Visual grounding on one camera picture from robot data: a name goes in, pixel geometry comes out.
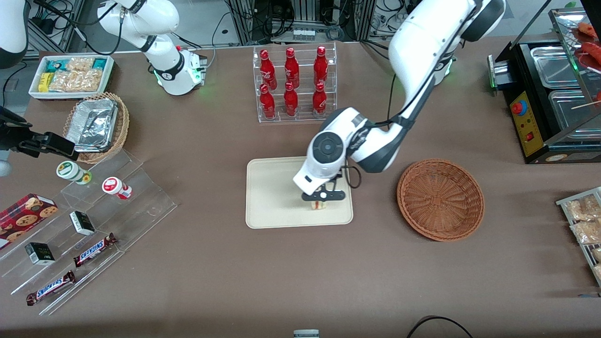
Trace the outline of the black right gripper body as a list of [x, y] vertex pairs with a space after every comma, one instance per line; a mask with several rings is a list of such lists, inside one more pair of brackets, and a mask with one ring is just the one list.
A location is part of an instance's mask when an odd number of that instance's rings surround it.
[[41, 153], [47, 153], [47, 150], [41, 147], [41, 143], [35, 140], [39, 134], [30, 130], [32, 124], [25, 118], [5, 107], [0, 107], [0, 117], [1, 150], [21, 152], [34, 158], [39, 157]]

